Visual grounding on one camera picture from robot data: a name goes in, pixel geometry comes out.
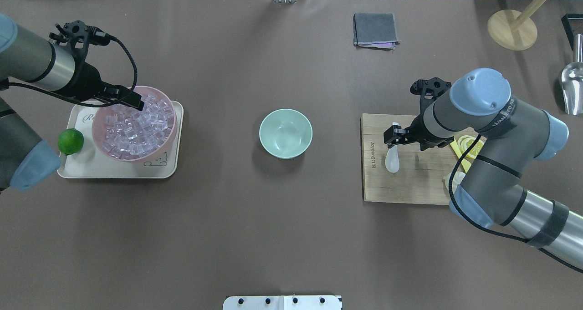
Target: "white tray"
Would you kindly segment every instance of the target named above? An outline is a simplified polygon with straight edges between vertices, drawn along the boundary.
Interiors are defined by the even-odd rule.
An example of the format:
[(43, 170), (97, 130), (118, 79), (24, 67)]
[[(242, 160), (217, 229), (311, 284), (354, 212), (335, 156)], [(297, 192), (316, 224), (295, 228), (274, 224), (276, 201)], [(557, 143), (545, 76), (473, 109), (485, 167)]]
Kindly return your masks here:
[(179, 159), (180, 135), (182, 132), (184, 108), (181, 103), (172, 101), (176, 113), (177, 133), (172, 147), (159, 159), (137, 163), (115, 161), (100, 152), (91, 133), (96, 107), (75, 105), (71, 110), (67, 129), (79, 130), (85, 142), (79, 153), (65, 156), (60, 154), (61, 167), (57, 173), (63, 178), (144, 178), (164, 179), (176, 171)]
[(272, 295), (228, 297), (223, 310), (342, 310), (339, 295)]

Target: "lime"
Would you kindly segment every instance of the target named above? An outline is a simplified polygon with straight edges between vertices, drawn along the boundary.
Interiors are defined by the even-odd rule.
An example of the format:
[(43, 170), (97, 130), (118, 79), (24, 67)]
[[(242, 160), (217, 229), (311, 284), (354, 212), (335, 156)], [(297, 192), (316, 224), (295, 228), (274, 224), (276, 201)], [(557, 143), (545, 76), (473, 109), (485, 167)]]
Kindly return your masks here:
[(81, 151), (83, 140), (83, 134), (79, 130), (70, 128), (60, 134), (57, 144), (63, 154), (70, 156)]

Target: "mint green bowl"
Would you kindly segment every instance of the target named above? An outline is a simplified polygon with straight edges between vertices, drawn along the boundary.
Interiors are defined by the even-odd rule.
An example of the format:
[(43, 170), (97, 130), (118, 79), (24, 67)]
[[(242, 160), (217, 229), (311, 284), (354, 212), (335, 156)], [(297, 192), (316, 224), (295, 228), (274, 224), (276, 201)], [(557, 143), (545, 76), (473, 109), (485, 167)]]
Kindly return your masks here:
[(274, 157), (294, 158), (310, 146), (312, 125), (305, 115), (296, 110), (275, 110), (261, 122), (259, 140)]

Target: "cable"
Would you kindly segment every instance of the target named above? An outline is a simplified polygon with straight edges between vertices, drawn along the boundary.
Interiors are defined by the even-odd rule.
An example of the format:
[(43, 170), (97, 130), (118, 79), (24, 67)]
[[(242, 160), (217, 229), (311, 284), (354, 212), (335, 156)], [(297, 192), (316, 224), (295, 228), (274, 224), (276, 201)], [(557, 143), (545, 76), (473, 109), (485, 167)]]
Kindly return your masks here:
[[(133, 89), (136, 88), (136, 84), (138, 82), (138, 68), (136, 66), (136, 62), (133, 61), (132, 55), (129, 53), (127, 47), (125, 47), (125, 45), (121, 42), (121, 40), (117, 39), (114, 36), (111, 36), (110, 34), (106, 34), (106, 36), (110, 40), (116, 42), (117, 44), (119, 44), (119, 46), (121, 46), (121, 48), (125, 52), (125, 55), (128, 56), (129, 61), (132, 63), (132, 68), (133, 68), (133, 82), (132, 82), (132, 88), (130, 88), (130, 90), (133, 91)], [(63, 96), (60, 96), (56, 92), (46, 91), (44, 89), (38, 88), (37, 86), (32, 86), (32, 85), (27, 85), (27, 84), (21, 84), (20, 82), (9, 82), (8, 83), (8, 86), (19, 86), (19, 87), (22, 87), (22, 88), (28, 88), (30, 90), (35, 90), (37, 92), (41, 92), (43, 94), (56, 97), (56, 98), (58, 98), (61, 101), (69, 102), (69, 103), (72, 103), (72, 104), (75, 104), (75, 105), (81, 105), (82, 107), (110, 107), (111, 105), (119, 104), (120, 102), (122, 102), (123, 100), (125, 100), (126, 97), (130, 96), (130, 94), (131, 94), (131, 93), (128, 93), (126, 96), (120, 98), (119, 100), (116, 100), (116, 101), (113, 101), (113, 102), (109, 102), (109, 103), (104, 103), (104, 104), (89, 104), (89, 103), (83, 103), (83, 102), (79, 102), (79, 101), (75, 101), (75, 100), (70, 100), (69, 98), (65, 98)]]
[[(481, 135), (478, 134), (476, 139), (474, 140), (474, 142), (469, 146), (469, 148), (467, 150), (465, 150), (464, 154), (462, 154), (462, 156), (460, 156), (460, 158), (458, 159), (458, 161), (454, 165), (454, 169), (451, 171), (450, 180), (448, 182), (448, 191), (450, 192), (451, 202), (454, 205), (455, 209), (458, 211), (458, 213), (460, 213), (462, 215), (462, 217), (464, 217), (464, 219), (466, 219), (466, 221), (468, 221), (470, 224), (472, 224), (477, 229), (479, 229), (481, 231), (485, 231), (486, 233), (490, 233), (492, 235), (506, 237), (506, 238), (514, 239), (516, 241), (520, 241), (523, 243), (528, 243), (528, 239), (526, 239), (526, 238), (522, 238), (522, 237), (518, 237), (518, 236), (514, 236), (514, 235), (509, 235), (509, 234), (504, 234), (504, 233), (500, 233), (498, 231), (493, 231), (491, 229), (486, 229), (484, 227), (481, 227), (480, 225), (475, 223), (472, 219), (470, 219), (468, 217), (468, 215), (466, 215), (464, 213), (464, 211), (462, 211), (462, 209), (460, 208), (460, 206), (458, 205), (458, 203), (455, 200), (454, 190), (453, 190), (454, 174), (456, 173), (456, 171), (458, 171), (458, 168), (460, 167), (462, 160), (468, 155), (468, 153), (470, 153), (472, 148), (477, 144), (477, 142), (479, 142), (480, 138), (481, 138)], [(539, 248), (538, 250), (543, 252), (544, 254), (550, 256), (550, 258), (558, 261), (560, 264), (563, 264), (564, 266), (567, 266), (567, 267), (569, 267), (569, 268), (571, 268), (579, 273), (583, 273), (583, 269), (577, 268), (577, 267), (573, 266), (572, 264), (569, 264), (568, 262), (566, 262), (566, 261), (560, 259), (559, 257), (555, 256), (554, 254), (548, 252), (544, 248)]]
[(117, 44), (119, 44), (119, 46), (121, 46), (121, 48), (125, 52), (125, 55), (128, 56), (128, 59), (129, 59), (130, 63), (132, 63), (132, 68), (133, 68), (133, 82), (132, 82), (132, 88), (130, 88), (129, 90), (133, 91), (133, 89), (136, 88), (136, 84), (138, 82), (138, 67), (136, 66), (136, 63), (133, 61), (133, 57), (129, 53), (127, 47), (125, 47), (125, 45), (121, 42), (121, 40), (117, 39), (116, 37), (114, 37), (112, 35), (109, 35), (109, 37), (110, 37), (110, 39), (112, 41), (116, 42)]

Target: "wooden stand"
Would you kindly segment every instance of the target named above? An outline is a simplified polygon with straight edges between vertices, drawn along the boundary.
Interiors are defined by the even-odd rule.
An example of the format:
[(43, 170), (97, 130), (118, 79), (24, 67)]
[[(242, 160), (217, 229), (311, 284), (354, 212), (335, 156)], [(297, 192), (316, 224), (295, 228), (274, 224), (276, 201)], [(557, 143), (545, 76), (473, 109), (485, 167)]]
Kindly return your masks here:
[(520, 13), (515, 10), (502, 10), (494, 13), (488, 20), (488, 32), (500, 46), (512, 51), (524, 51), (537, 41), (537, 26), (531, 20), (546, 0), (533, 0)]

